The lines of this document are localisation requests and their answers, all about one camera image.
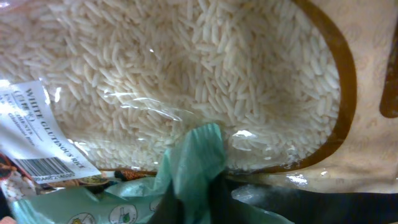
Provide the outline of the teal wipes packet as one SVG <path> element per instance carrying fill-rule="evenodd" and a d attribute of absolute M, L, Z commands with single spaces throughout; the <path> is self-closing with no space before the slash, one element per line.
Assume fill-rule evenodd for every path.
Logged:
<path fill-rule="evenodd" d="M 59 190 L 11 204 L 18 223 L 288 223 L 232 198 L 226 152 L 216 124 L 189 131 L 165 152 L 155 177 L 122 182 L 100 194 Z"/>

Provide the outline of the glutinous rice bag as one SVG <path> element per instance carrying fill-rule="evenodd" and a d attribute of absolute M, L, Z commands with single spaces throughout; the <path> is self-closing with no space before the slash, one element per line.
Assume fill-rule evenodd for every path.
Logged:
<path fill-rule="evenodd" d="M 396 1 L 2 1 L 1 152 L 99 185 L 216 123 L 232 179 L 393 194 L 396 51 Z"/>

